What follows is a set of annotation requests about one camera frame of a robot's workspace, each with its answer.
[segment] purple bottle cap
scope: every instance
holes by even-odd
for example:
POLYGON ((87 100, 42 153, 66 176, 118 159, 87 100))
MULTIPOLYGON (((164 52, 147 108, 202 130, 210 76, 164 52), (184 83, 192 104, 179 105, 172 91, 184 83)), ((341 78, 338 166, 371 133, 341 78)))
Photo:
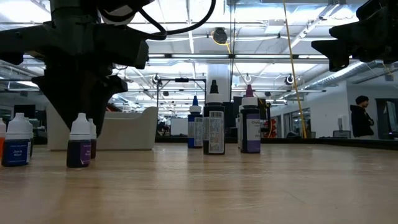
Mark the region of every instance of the purple bottle cap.
POLYGON ((251 88, 251 85, 248 84, 248 87, 246 88, 246 97, 253 97, 253 89, 251 88))

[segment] blue label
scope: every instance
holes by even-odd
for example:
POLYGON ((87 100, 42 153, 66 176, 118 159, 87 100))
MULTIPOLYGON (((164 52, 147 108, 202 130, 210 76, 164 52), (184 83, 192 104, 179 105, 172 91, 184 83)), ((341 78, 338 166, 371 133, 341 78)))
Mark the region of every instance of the blue label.
POLYGON ((9 165, 25 165, 29 162, 30 157, 30 141, 23 140, 6 140, 4 142, 3 157, 5 163, 9 165))

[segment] black cable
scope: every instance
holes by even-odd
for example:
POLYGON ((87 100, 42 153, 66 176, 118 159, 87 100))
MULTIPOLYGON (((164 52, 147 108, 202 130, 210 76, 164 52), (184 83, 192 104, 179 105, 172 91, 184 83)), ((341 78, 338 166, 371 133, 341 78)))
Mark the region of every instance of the black cable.
POLYGON ((216 0, 211 0, 210 9, 207 12, 207 15, 201 21, 197 22, 196 24, 194 24, 190 27, 167 31, 167 35, 182 34, 182 33, 188 32, 188 31, 192 31, 196 28, 199 28, 210 18, 210 16, 214 12, 215 7, 216 7, 216 0))
POLYGON ((167 38, 168 32, 160 25, 156 20, 154 20, 148 13, 146 13, 143 8, 140 8, 138 12, 152 25, 154 25, 160 32, 154 34, 147 34, 147 39, 150 40, 165 40, 167 38))
MULTIPOLYGON (((138 12, 141 13, 141 15, 148 20, 148 22, 150 22, 151 24, 153 24, 156 28, 158 28, 158 30, 160 30, 160 32, 154 33, 154 34, 148 34, 147 38, 151 39, 151 40, 164 40, 166 39, 167 35, 175 35, 175 34, 182 34, 185 32, 189 32, 192 31, 196 28, 199 28, 200 26, 202 26, 209 18, 210 16, 213 14, 214 10, 216 7, 216 0, 211 0, 211 5, 209 8, 209 11, 207 12, 206 16, 199 22, 197 22, 196 24, 190 26, 190 27, 186 27, 186 28, 182 28, 182 29, 176 29, 176 30, 170 30, 170 31, 166 31, 158 22, 156 22, 153 18, 151 18, 151 16, 149 16, 142 8, 140 8, 138 10, 138 12)), ((112 22, 123 22, 126 21, 127 19, 131 18, 132 16, 135 15, 136 11, 132 10, 130 13, 124 15, 124 16, 114 16, 114 15, 110 15, 109 13, 107 13, 104 9, 99 8, 98 9, 99 12, 101 13, 101 15, 103 15, 107 20, 112 21, 112 22)))

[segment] fluorescent light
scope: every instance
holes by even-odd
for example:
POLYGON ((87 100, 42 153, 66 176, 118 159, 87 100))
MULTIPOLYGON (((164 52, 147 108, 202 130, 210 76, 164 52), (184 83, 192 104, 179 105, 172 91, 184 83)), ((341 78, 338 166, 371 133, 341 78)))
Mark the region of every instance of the fluorescent light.
POLYGON ((250 54, 250 55, 235 55, 235 58, 264 58, 264 59, 273 59, 273 58, 287 58, 289 59, 289 55, 255 55, 255 54, 250 54))
POLYGON ((38 89, 27 89, 27 88, 16 88, 16 89, 7 89, 7 91, 40 91, 38 89))
POLYGON ((228 54, 172 54, 172 58, 229 58, 228 54))
POLYGON ((327 59, 324 55, 299 55, 299 59, 327 59))
POLYGON ((51 21, 50 13, 31 1, 2 1, 2 3, 0 3, 0 14, 13 22, 40 23, 51 21))
POLYGON ((165 58, 164 54, 149 54, 149 58, 165 58))
POLYGON ((32 82, 20 81, 20 82, 17 82, 17 83, 22 84, 22 85, 27 85, 27 86, 38 88, 38 86, 35 83, 32 83, 32 82))

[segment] computer monitor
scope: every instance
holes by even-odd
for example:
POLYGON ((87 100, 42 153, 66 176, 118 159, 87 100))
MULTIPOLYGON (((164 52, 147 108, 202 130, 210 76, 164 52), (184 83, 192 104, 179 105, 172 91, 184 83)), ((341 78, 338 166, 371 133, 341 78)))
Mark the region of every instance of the computer monitor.
POLYGON ((35 118, 36 105, 14 105, 14 117, 16 113, 24 113, 26 118, 35 118))

